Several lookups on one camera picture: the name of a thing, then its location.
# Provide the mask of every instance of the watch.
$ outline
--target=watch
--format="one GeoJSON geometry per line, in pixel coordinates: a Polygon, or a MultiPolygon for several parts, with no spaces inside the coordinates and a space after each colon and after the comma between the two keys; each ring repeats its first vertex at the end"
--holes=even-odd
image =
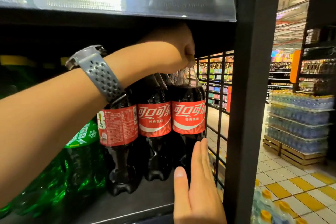
{"type": "Polygon", "coordinates": [[[106,56],[106,53],[106,50],[101,45],[91,45],[72,55],[66,61],[65,66],[69,70],[81,67],[113,106],[127,97],[127,94],[111,68],[104,61],[102,55],[106,56]]]}

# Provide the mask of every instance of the forearm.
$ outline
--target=forearm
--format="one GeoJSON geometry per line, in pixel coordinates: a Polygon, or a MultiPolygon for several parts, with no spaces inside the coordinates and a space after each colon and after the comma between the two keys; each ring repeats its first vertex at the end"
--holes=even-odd
{"type": "MultiPolygon", "coordinates": [[[[157,72],[166,43],[145,43],[105,58],[123,87],[157,72]]],[[[0,208],[21,192],[99,110],[106,99],[75,69],[0,100],[0,208]]]]}

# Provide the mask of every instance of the dark cola liquid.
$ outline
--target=dark cola liquid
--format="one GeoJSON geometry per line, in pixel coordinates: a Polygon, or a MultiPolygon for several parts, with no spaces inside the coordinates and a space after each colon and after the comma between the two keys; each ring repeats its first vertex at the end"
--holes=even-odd
{"type": "MultiPolygon", "coordinates": [[[[186,86],[174,86],[172,89],[172,101],[176,102],[197,102],[205,99],[205,93],[202,86],[190,87],[186,86]]],[[[202,133],[185,135],[179,134],[172,130],[172,141],[174,147],[173,151],[173,167],[184,167],[187,172],[188,179],[190,181],[190,165],[191,156],[196,141],[201,141],[205,137],[205,131],[202,133]]]]}
{"type": "MultiPolygon", "coordinates": [[[[113,109],[130,107],[133,104],[129,99],[120,101],[113,109]]],[[[141,157],[138,148],[139,138],[131,143],[108,147],[101,145],[104,160],[107,166],[106,186],[107,190],[117,196],[123,191],[134,192],[140,184],[142,178],[142,168],[139,161],[141,157]]]]}
{"type": "MultiPolygon", "coordinates": [[[[159,104],[168,102],[166,90],[156,92],[143,104],[159,104]]],[[[144,176],[148,181],[168,179],[172,169],[172,156],[170,153],[169,141],[171,132],[163,136],[145,137],[139,135],[141,141],[146,145],[144,152],[145,169],[144,176]]]]}

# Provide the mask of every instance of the white wave stripe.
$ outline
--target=white wave stripe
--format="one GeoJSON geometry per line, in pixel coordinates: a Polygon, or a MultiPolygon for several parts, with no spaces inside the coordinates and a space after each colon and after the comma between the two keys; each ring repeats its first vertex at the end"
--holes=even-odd
{"type": "Polygon", "coordinates": [[[147,128],[143,125],[141,125],[139,123],[139,128],[142,130],[142,131],[145,131],[145,132],[148,132],[148,133],[152,133],[152,132],[156,132],[156,131],[159,131],[160,129],[162,129],[165,125],[167,125],[168,123],[170,122],[170,120],[167,121],[166,124],[164,124],[163,126],[159,127],[159,128],[147,128]]]}
{"type": "Polygon", "coordinates": [[[203,122],[203,120],[201,120],[200,123],[195,125],[195,126],[185,126],[185,125],[179,124],[177,121],[174,120],[174,125],[179,129],[190,130],[190,129],[193,129],[193,128],[196,128],[197,126],[199,126],[203,122]]]}

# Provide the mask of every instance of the ceiling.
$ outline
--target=ceiling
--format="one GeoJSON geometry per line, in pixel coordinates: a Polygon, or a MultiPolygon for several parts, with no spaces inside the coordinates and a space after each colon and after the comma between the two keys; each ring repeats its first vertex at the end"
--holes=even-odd
{"type": "Polygon", "coordinates": [[[274,33],[274,50],[301,48],[309,0],[279,0],[274,33]]]}

